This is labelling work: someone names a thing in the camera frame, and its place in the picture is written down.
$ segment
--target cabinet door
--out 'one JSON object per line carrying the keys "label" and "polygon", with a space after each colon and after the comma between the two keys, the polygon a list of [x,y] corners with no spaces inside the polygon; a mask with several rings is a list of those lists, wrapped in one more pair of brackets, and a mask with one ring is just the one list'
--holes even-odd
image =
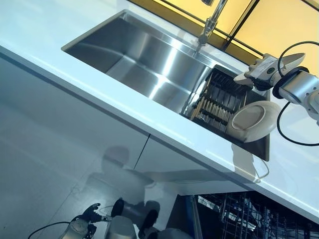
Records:
{"label": "cabinet door", "polygon": [[242,192],[246,189],[206,169],[156,141],[152,136],[135,167],[157,182],[166,182],[180,195]]}
{"label": "cabinet door", "polygon": [[147,133],[40,79],[41,75],[1,58],[0,67],[0,102],[96,156],[119,160],[128,168],[135,166]]}
{"label": "cabinet door", "polygon": [[[14,204],[1,207],[0,238],[25,238],[53,216],[68,220],[144,188],[121,167],[135,166],[149,135],[35,75],[0,58],[0,205]],[[17,227],[17,218],[27,220]]]}

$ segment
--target black cable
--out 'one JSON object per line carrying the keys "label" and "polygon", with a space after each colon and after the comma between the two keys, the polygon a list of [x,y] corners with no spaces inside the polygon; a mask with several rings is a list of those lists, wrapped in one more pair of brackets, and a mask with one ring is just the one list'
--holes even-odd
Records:
{"label": "black cable", "polygon": [[[288,47],[286,50],[283,51],[283,53],[280,55],[280,57],[278,58],[278,64],[277,64],[277,68],[278,68],[278,72],[279,74],[281,75],[281,77],[284,76],[284,74],[282,73],[281,69],[280,69],[280,62],[284,56],[284,54],[289,51],[291,48],[295,47],[295,46],[298,46],[298,45],[302,45],[302,44],[314,44],[314,45],[317,45],[319,46],[319,42],[315,42],[315,41],[301,41],[301,42],[298,42],[296,44],[293,44],[291,45],[290,47]],[[283,112],[285,111],[285,109],[287,108],[287,106],[290,104],[290,102],[288,102],[284,107],[283,109],[280,111],[279,115],[278,115],[278,118],[277,118],[277,129],[278,129],[278,132],[279,134],[285,138],[286,140],[292,142],[292,143],[295,143],[295,144],[299,144],[299,145],[303,145],[303,146],[319,146],[319,143],[301,143],[301,142],[297,142],[297,141],[294,141],[290,138],[288,138],[287,136],[284,135],[284,133],[281,131],[280,129],[280,118],[281,118],[281,115],[283,114]]]}
{"label": "black cable", "polygon": [[46,225],[46,226],[44,226],[44,227],[42,227],[42,228],[39,228],[38,230],[32,232],[32,233],[28,236],[28,239],[30,239],[31,236],[32,236],[33,234],[37,233],[38,231],[43,230],[43,229],[45,229],[45,228],[48,228],[48,227],[50,227],[50,226],[56,225],[56,224],[70,224],[70,223],[69,223],[69,222],[57,222],[57,223],[52,223],[52,224]]}
{"label": "black cable", "polygon": [[277,129],[278,129],[278,132],[279,134],[284,137],[286,140],[292,142],[292,143],[295,143],[295,144],[299,144],[299,145],[303,145],[303,146],[319,146],[319,143],[300,143],[300,142],[297,142],[297,141],[294,141],[290,138],[288,138],[287,136],[285,136],[283,134],[283,132],[281,131],[280,129],[280,125],[279,125],[279,122],[280,122],[280,118],[281,118],[281,115],[283,114],[283,112],[285,111],[285,109],[287,108],[287,106],[290,104],[290,102],[288,102],[284,107],[283,109],[280,111],[279,115],[278,115],[278,118],[277,118]]}
{"label": "black cable", "polygon": [[291,45],[290,47],[288,47],[286,50],[284,50],[283,53],[281,53],[280,57],[278,58],[278,64],[277,64],[277,68],[278,68],[278,72],[279,74],[281,75],[281,77],[284,76],[284,74],[281,72],[281,69],[280,69],[280,62],[282,60],[282,57],[285,55],[285,53],[287,51],[289,51],[291,48],[295,47],[295,46],[298,46],[298,45],[302,45],[302,44],[314,44],[314,45],[317,45],[319,46],[319,42],[316,42],[316,41],[301,41],[301,42],[298,42],[294,45]]}

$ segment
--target sink basin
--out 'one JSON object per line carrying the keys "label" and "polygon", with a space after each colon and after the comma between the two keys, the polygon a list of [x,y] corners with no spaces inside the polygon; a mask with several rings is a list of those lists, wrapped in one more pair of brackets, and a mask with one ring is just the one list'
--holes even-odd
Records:
{"label": "sink basin", "polygon": [[62,50],[166,108],[268,160],[268,136],[256,142],[242,143],[227,135],[227,122],[217,116],[216,125],[211,126],[201,117],[188,115],[196,112],[194,109],[198,105],[198,99],[205,96],[203,91],[208,79],[211,79],[219,92],[224,92],[212,101],[219,105],[231,105],[229,112],[232,114],[246,103],[265,98],[252,92],[251,88],[243,88],[241,92],[238,87],[242,86],[233,85],[236,85],[233,81],[235,73],[225,69],[218,73],[214,60],[196,53],[193,48],[151,22],[124,10],[71,41],[62,47]]}
{"label": "sink basin", "polygon": [[208,59],[125,10],[62,48],[180,113],[211,68]]}

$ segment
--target faucet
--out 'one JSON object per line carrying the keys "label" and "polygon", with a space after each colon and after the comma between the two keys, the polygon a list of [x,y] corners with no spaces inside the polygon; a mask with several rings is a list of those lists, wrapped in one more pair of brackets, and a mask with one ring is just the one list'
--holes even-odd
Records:
{"label": "faucet", "polygon": [[[206,5],[211,5],[213,0],[202,0]],[[196,53],[200,50],[200,48],[208,42],[210,35],[212,34],[215,26],[217,25],[217,20],[221,11],[225,7],[227,0],[219,0],[219,3],[211,17],[206,20],[205,27],[198,37],[198,47]]]}

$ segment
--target faucet spout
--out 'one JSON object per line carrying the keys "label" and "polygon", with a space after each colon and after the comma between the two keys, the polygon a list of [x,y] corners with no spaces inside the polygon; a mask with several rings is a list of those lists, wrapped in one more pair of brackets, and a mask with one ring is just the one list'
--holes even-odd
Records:
{"label": "faucet spout", "polygon": [[198,37],[198,44],[203,46],[208,42],[210,35],[217,25],[217,20],[223,11],[228,0],[219,0],[219,3],[211,17],[206,20],[205,27]]}

